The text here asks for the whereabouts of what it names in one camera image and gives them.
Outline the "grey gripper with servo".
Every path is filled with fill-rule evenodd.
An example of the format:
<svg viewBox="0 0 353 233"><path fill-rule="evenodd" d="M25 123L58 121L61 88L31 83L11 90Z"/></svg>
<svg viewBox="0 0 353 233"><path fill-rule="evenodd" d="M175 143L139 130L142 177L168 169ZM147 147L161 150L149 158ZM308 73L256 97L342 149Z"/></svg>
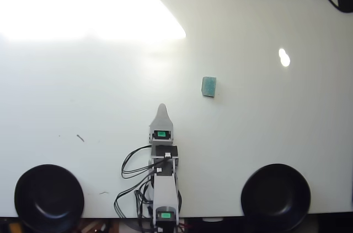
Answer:
<svg viewBox="0 0 353 233"><path fill-rule="evenodd" d="M172 145L173 135L173 123L169 118L167 107L165 104L160 104L157 114L150 124L149 143L151 145Z"/></svg>

